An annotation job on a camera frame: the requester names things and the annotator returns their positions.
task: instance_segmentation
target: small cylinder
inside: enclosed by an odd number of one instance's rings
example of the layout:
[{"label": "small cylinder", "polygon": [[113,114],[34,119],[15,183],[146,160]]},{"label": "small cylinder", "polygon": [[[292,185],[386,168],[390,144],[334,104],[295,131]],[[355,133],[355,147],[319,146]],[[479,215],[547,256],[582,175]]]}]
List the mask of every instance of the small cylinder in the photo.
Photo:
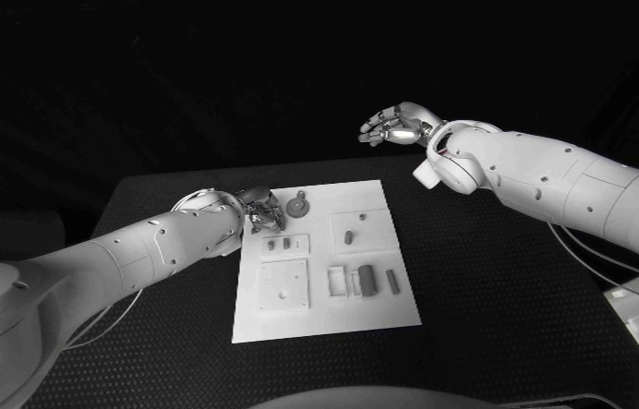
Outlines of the small cylinder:
[{"label": "small cylinder", "polygon": [[400,286],[397,285],[396,272],[393,270],[387,271],[388,282],[390,282],[390,290],[394,295],[400,294]]},{"label": "small cylinder", "polygon": [[357,271],[360,273],[360,288],[362,289],[362,295],[377,295],[377,282],[375,273],[373,272],[373,265],[365,264],[364,266],[360,266]]}]

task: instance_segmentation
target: table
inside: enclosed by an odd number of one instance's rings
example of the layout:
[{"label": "table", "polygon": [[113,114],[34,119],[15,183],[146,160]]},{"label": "table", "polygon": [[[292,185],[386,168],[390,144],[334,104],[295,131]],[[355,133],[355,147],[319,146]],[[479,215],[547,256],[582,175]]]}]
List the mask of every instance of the table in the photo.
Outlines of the table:
[{"label": "table", "polygon": [[546,223],[491,191],[427,190],[411,175],[422,162],[416,154],[126,178],[96,236],[205,187],[381,179],[423,326],[233,344],[235,251],[145,290],[106,337],[62,353],[26,408],[246,408],[354,385],[495,403],[596,393],[638,407],[639,349],[587,270]]}]

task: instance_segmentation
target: dark background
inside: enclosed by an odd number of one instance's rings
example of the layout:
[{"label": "dark background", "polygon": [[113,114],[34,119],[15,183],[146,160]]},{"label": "dark background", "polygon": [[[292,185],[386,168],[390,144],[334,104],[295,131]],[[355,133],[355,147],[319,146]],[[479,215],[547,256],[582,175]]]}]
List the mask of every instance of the dark background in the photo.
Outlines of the dark background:
[{"label": "dark background", "polygon": [[72,244],[129,175],[422,152],[401,101],[639,165],[638,3],[3,0],[0,210]]}]

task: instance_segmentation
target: screw hole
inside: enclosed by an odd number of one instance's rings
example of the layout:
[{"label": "screw hole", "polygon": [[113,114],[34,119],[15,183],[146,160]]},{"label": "screw hole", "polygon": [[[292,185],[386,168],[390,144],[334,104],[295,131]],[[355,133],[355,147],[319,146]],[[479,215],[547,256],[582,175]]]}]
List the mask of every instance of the screw hole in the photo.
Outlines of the screw hole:
[{"label": "screw hole", "polygon": [[15,282],[13,283],[13,287],[16,289],[21,289],[22,291],[25,291],[29,288],[29,285],[26,283],[23,283],[23,282]]}]

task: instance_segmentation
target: black table surface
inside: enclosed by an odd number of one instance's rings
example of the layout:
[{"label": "black table surface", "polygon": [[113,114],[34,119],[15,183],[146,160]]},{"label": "black table surface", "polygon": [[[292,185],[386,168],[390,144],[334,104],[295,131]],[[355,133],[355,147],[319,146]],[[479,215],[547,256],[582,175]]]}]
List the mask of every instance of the black table surface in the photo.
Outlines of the black table surface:
[{"label": "black table surface", "polygon": [[495,403],[595,393],[638,407],[639,349],[587,270],[546,223],[491,191],[427,190],[411,174],[422,162],[416,154],[126,178],[96,236],[205,187],[234,193],[380,179],[423,326],[233,344],[237,250],[145,290],[111,332],[62,353],[26,408],[246,408],[354,385]]}]

